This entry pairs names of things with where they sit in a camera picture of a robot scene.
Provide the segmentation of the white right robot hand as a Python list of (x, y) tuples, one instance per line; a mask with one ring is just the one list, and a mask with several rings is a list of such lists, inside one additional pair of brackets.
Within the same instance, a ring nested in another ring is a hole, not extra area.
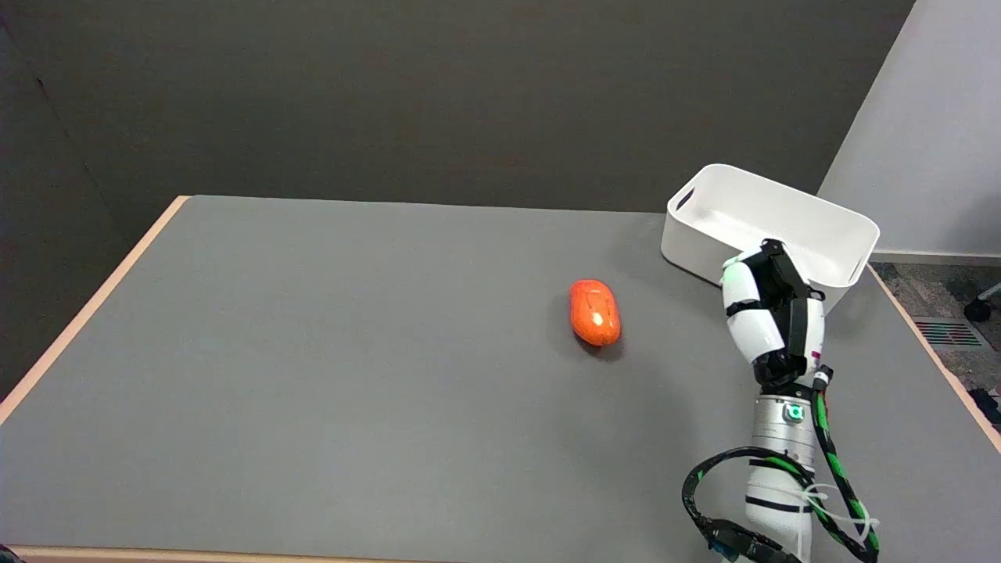
[(763, 392), (815, 374), (826, 295), (809, 282), (782, 240), (766, 238), (758, 249), (727, 260), (721, 289), (730, 337)]

